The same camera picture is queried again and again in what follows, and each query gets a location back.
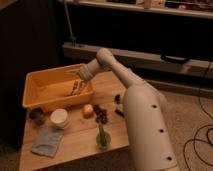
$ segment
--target cable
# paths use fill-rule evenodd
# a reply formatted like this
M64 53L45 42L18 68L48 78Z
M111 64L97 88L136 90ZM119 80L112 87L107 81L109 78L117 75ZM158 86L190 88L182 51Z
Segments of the cable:
M202 81L201 81L201 84L200 84L199 89L198 89L198 102L199 102L199 105L200 105L202 111L203 111L207 116L209 116L209 118L213 119L213 116L203 107L203 104L202 104L202 102L201 102L201 88L202 88L203 82L204 82L204 80L205 80L205 78L206 78L206 75L207 75L207 73L208 73L208 71L209 71L209 69L210 69L211 63L212 63L212 61L209 61L209 64L208 64L207 68L206 68L205 71L204 71L204 74L203 74L203 77L202 77ZM209 128L209 129L206 131L206 139L207 139L207 141L205 141L205 140L203 140L203 139L197 138L197 135L199 134L199 132L200 132L202 129L206 128L206 127L212 127L212 128ZM204 126L200 127L199 129L197 129L197 131L195 132L195 135L194 135L194 138L193 138L193 139L189 139L188 141L185 142L185 144L184 144L184 146L183 146L183 157L184 157L184 161L185 161L185 163L186 163L187 169L188 169L189 171L191 171L191 168L189 167L189 164L188 164L187 159L186 159L186 146L187 146L187 144L190 143L190 142L193 142L193 149L194 149L194 152L195 152L196 156L198 157L198 159L199 159L200 161L202 161L203 163L205 163L206 165L208 165L208 166L210 166L210 167L213 167L213 163L210 163L210 162L204 160L204 159L200 156L200 154L198 153L198 151L197 151L197 149L196 149L196 142L202 142L202 143L208 144L208 145L210 145L211 147L213 147L213 142L212 142L212 140L210 139L210 136L209 136L209 134L210 134L211 131L213 131L213 125L204 125Z
M197 138L197 135L199 134L199 132L200 132L203 128L206 128L206 127L212 127L212 128L209 128L209 129L207 130L207 132L206 132L207 140L208 140L208 141L205 141L205 140L203 140L203 139ZM210 145L211 147L213 147L213 146L212 146L212 141L211 141L210 138L209 138L209 133L210 133L210 131L212 131L212 130L213 130L213 125L205 125L205 126L202 126L202 127L200 127L199 129L197 129L197 131L196 131L196 133L195 133L193 139L189 139L189 140L187 140L187 141L185 142L185 144L184 144L184 146L183 146L183 157L184 157L184 161L185 161L185 163L186 163L187 169L188 169L189 171L191 171L191 168L189 167L189 164L188 164L187 159L186 159L186 146L187 146L187 144L190 143L190 142L193 142L193 149L194 149L194 152L195 152L196 156L199 158L199 160L202 161L203 163L205 163L206 165L208 165L208 166L210 166L210 167L213 167L213 163L210 163L210 162L204 160L204 159L200 156L200 154L198 153L198 151L197 151L197 149L196 149L196 142L197 142L197 141L198 141L198 142L205 143L205 144L208 144L208 145Z

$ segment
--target towel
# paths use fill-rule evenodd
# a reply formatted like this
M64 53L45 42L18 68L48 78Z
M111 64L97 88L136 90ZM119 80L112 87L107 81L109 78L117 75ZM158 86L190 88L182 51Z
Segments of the towel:
M62 129L44 127L31 148L31 152L47 157L54 157L63 136Z

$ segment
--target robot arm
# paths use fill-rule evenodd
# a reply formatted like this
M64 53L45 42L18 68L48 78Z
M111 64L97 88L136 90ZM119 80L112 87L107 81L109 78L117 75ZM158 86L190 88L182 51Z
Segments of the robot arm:
M105 69L111 69L127 88L123 97L123 107L136 170L178 171L162 116L164 96L120 64L105 48L97 52L95 59L83 65L78 74L83 80L89 81Z

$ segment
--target floor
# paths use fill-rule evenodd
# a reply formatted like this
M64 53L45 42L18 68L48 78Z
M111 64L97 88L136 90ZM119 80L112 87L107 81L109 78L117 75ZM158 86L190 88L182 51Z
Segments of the floor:
M178 94L162 91L167 98L167 108L163 112L170 138L173 143L177 161L181 171L187 171L183 157L183 146L189 139L193 139L196 130L204 125L213 125L213 119L204 113L197 96ZM213 99L201 98L202 106L213 116ZM207 141L208 128L202 129L198 137ZM213 141L213 132L209 131L209 139ZM196 142L198 154L211 165L213 164L213 148L211 145ZM211 171L212 167L198 159L193 149L193 143L189 142L185 150L186 159L191 171ZM18 170L20 152L15 151L3 142L0 142L0 171ZM54 166L45 170L74 170L74 171L125 171L133 170L133 164L129 147L112 152L91 156L89 158L72 161L63 165Z

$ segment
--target wooden table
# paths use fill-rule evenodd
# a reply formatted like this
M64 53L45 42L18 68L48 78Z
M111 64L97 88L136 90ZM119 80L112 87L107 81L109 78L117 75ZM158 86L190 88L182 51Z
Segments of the wooden table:
M109 121L104 128L110 133L112 139L108 151L128 146L124 118L114 113L115 104L113 102L114 96L124 92L125 88L112 72L98 74L92 80L92 84L94 96L91 104L100 104L101 107L107 109ZM98 127L95 116L84 119L81 109L81 105L69 108L70 123L64 130L64 136L54 158L31 153L32 144L42 127L36 127L29 120L26 121L20 157L21 171L41 169L103 152L96 145ZM46 114L46 118L44 126L50 124L49 114Z

